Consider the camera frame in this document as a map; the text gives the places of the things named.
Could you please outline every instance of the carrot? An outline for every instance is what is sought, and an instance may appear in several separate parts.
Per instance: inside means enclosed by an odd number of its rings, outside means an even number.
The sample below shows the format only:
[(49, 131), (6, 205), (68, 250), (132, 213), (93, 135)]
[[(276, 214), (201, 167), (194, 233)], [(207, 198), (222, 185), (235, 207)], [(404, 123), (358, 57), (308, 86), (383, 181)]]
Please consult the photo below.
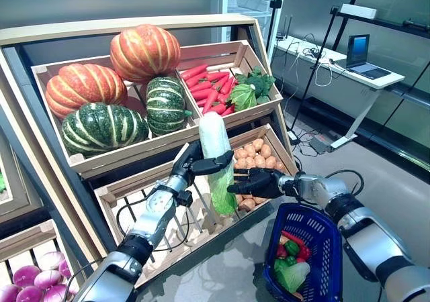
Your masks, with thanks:
[(200, 74), (201, 72), (204, 72), (208, 65), (200, 65), (194, 68), (191, 68), (189, 70), (186, 70), (181, 74), (181, 77), (186, 81), (187, 79), (190, 79), (192, 77), (195, 77), (197, 74)]
[(228, 81), (228, 76), (225, 76), (221, 78), (218, 82), (216, 82), (212, 86), (212, 89), (216, 89), (217, 91), (221, 90), (222, 86), (226, 83), (226, 81)]
[(200, 101), (197, 102), (197, 106), (202, 107), (204, 106), (204, 103), (206, 103), (206, 99), (201, 99)]
[(201, 91), (196, 91), (191, 93), (196, 101), (200, 101), (202, 99), (207, 99), (209, 94), (214, 91), (213, 89), (203, 89)]
[(218, 113), (218, 114), (223, 114), (224, 112), (226, 111), (226, 105), (225, 104), (218, 104), (218, 105), (215, 105), (215, 106), (212, 106), (209, 110), (208, 110), (208, 112), (216, 112), (216, 113)]
[(230, 87), (233, 84), (234, 77), (230, 77), (221, 87), (220, 93), (222, 94), (228, 94), (230, 91)]
[(233, 113), (234, 112), (234, 105), (233, 106), (230, 106), (229, 108), (227, 108), (222, 114), (221, 114), (221, 116), (226, 116), (226, 115), (228, 115), (228, 114), (231, 114), (231, 113)]
[(230, 76), (229, 72), (209, 72), (208, 73), (208, 81), (217, 81), (218, 79), (221, 79), (225, 76)]
[(222, 104), (225, 104), (229, 96), (230, 96), (229, 94), (221, 94), (221, 93), (219, 93), (218, 94), (218, 98), (216, 100), (218, 102), (221, 102)]
[(212, 83), (210, 81), (202, 82), (197, 85), (194, 85), (189, 89), (190, 92), (201, 91), (202, 89), (210, 89)]
[(218, 97), (218, 91), (216, 89), (210, 89), (210, 94), (208, 95), (208, 99), (206, 103), (204, 103), (202, 114), (205, 114), (209, 108), (212, 106), (212, 103), (216, 101)]
[(194, 85), (197, 85), (201, 79), (206, 78), (207, 74), (208, 72), (201, 72), (200, 74), (197, 74), (196, 76), (185, 81), (185, 83), (187, 84), (188, 88), (192, 88)]

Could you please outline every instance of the red onion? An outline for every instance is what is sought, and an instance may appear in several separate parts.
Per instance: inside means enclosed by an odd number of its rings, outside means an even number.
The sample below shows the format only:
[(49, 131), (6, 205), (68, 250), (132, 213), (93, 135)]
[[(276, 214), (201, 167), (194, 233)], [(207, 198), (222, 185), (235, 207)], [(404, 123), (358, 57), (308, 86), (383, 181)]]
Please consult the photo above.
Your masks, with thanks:
[(47, 290), (43, 302), (63, 302), (66, 294), (66, 285), (55, 285)]
[(21, 267), (13, 274), (12, 281), (19, 287), (34, 285), (34, 279), (40, 273), (40, 269), (34, 265)]
[(60, 262), (58, 270), (60, 271), (62, 276), (65, 276), (67, 278), (72, 276), (67, 261), (65, 259)]
[(42, 290), (49, 289), (61, 282), (62, 275), (57, 270), (44, 270), (34, 279), (34, 285)]
[(16, 296), (21, 291), (17, 285), (8, 284), (0, 288), (0, 302), (15, 302)]
[(43, 291), (38, 287), (26, 287), (18, 293), (16, 302), (42, 302)]
[(39, 267), (41, 270), (56, 270), (64, 259), (62, 252), (49, 252), (40, 258)]

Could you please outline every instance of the wooden slat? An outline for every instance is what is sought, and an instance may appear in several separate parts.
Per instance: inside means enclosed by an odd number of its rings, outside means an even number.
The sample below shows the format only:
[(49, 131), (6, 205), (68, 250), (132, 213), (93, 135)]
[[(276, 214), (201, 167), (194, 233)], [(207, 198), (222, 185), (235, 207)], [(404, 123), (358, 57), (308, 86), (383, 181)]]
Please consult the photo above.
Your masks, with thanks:
[(0, 46), (38, 40), (69, 38), (84, 35), (115, 34), (143, 23), (164, 29), (204, 28), (214, 26), (253, 25), (254, 18), (236, 13), (214, 15), (170, 15), (50, 23), (0, 30)]

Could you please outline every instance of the red bell pepper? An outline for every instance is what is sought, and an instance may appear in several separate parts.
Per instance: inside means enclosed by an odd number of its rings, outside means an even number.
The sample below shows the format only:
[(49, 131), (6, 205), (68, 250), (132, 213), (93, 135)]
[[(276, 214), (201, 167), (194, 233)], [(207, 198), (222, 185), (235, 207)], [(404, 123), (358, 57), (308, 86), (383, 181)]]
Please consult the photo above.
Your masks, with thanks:
[(190, 79), (192, 77), (195, 77), (197, 74), (200, 74), (201, 72), (204, 72), (208, 65), (203, 64), (194, 68), (190, 68), (189, 70), (186, 70), (181, 74), (181, 77), (186, 81), (187, 79)]
[(210, 81), (202, 82), (200, 84), (194, 85), (192, 88), (189, 89), (191, 93), (195, 91), (201, 91), (202, 89), (210, 89), (212, 87), (212, 83)]
[(301, 240), (299, 237), (296, 237), (296, 236), (286, 232), (285, 230), (282, 230), (282, 235), (287, 237), (289, 240), (292, 240), (293, 242), (295, 242), (299, 246), (305, 246), (303, 240)]
[(229, 72), (209, 72), (208, 73), (208, 76), (207, 76), (207, 79), (208, 79), (208, 81), (217, 81), (218, 79), (222, 79), (222, 78), (224, 78), (225, 76), (230, 76), (230, 73)]
[(297, 257), (303, 258), (305, 261), (307, 261), (311, 255), (312, 255), (312, 252), (310, 251), (309, 248), (307, 248), (306, 246), (301, 246), (297, 254)]
[(203, 107), (204, 103), (206, 103), (206, 99), (201, 99), (200, 101), (197, 102), (197, 106), (198, 107)]
[(228, 76), (222, 77), (218, 82), (212, 85), (212, 89), (216, 89), (219, 92), (226, 81), (228, 81)]
[(226, 111), (227, 107), (225, 104), (219, 103), (215, 106), (212, 106), (208, 112), (216, 112), (219, 115), (223, 114)]
[(205, 79), (207, 74), (208, 72), (201, 72), (200, 74), (197, 74), (195, 77), (192, 77), (187, 81), (185, 81), (185, 83), (187, 84), (188, 88), (192, 88), (193, 86), (200, 83), (200, 80)]
[(221, 116), (226, 116), (228, 114), (231, 114), (234, 112), (234, 105), (230, 106), (228, 109), (225, 110), (225, 112), (223, 114), (221, 114)]
[(202, 91), (196, 91), (191, 93), (196, 101), (200, 101), (201, 99), (207, 99), (209, 94), (213, 91), (213, 89), (204, 89)]
[(216, 98), (218, 97), (218, 91), (216, 89), (209, 89), (210, 93), (208, 95), (208, 99), (206, 100), (206, 103), (204, 103), (202, 114), (205, 114), (209, 108), (211, 108), (212, 103), (216, 101)]
[(230, 91), (230, 87), (233, 84), (233, 77), (230, 77), (225, 83), (224, 85), (221, 87), (220, 93), (222, 94), (228, 94), (228, 92)]

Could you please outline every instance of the leafy green vegetable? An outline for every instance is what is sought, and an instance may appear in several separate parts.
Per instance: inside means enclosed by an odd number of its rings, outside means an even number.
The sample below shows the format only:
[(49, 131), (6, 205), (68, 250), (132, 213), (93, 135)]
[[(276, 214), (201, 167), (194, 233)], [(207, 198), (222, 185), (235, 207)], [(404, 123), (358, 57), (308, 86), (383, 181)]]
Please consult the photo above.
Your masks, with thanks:
[(285, 260), (275, 260), (276, 281), (288, 292), (294, 293), (302, 285), (310, 272), (310, 266), (306, 262), (288, 266)]
[(239, 112), (257, 105), (253, 85), (239, 84), (231, 92), (227, 101), (234, 104), (234, 111)]
[(275, 82), (275, 79), (267, 74), (262, 75), (261, 68), (259, 68), (258, 66), (254, 67), (254, 69), (248, 74), (248, 76), (237, 74), (236, 80), (239, 84), (252, 84), (255, 86), (255, 97), (265, 97), (260, 98), (259, 104), (270, 101), (268, 95), (270, 92), (270, 88)]
[(3, 174), (0, 172), (0, 193), (6, 190), (5, 179), (3, 178)]

